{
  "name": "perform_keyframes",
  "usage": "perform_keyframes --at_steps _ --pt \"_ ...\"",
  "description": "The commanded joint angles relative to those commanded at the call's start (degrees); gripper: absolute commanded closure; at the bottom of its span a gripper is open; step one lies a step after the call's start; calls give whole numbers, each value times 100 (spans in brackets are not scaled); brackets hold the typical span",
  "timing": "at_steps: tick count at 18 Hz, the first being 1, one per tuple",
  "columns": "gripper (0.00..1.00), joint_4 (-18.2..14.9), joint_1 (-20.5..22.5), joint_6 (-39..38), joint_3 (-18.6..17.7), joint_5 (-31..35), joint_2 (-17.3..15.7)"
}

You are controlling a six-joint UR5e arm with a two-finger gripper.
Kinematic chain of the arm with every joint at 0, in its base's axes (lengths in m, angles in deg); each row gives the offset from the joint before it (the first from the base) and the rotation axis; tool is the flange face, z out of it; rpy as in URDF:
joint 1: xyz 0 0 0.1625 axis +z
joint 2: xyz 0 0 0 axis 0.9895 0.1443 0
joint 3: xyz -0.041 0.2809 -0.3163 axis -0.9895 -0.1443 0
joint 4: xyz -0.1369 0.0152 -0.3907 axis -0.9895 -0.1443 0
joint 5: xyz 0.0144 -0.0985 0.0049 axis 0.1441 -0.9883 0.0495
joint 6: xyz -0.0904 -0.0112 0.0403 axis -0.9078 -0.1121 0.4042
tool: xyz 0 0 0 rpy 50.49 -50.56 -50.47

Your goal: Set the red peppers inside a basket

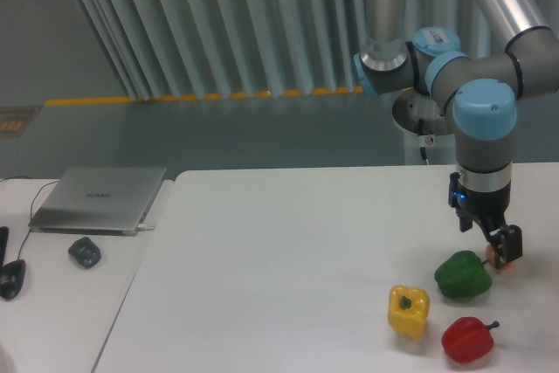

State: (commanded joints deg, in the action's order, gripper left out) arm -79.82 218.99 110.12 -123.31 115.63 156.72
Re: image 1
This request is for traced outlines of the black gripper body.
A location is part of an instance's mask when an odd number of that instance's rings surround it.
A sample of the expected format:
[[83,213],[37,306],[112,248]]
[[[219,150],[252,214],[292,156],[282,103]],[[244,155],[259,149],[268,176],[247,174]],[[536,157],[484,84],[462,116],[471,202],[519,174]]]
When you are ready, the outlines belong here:
[[505,211],[510,203],[511,183],[499,190],[478,192],[470,190],[459,181],[459,173],[450,174],[448,203],[456,212],[467,211],[481,229],[484,221],[500,224],[506,222]]

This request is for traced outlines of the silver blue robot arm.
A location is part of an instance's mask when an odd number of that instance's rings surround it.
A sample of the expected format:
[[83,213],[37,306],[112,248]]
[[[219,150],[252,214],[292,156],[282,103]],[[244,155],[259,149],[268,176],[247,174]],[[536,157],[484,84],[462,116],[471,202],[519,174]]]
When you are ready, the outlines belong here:
[[508,224],[518,100],[558,88],[558,39],[533,0],[477,0],[504,51],[471,59],[446,31],[403,39],[404,0],[364,0],[367,40],[355,55],[362,89],[427,94],[455,136],[449,205],[459,228],[477,225],[502,268],[522,255]]

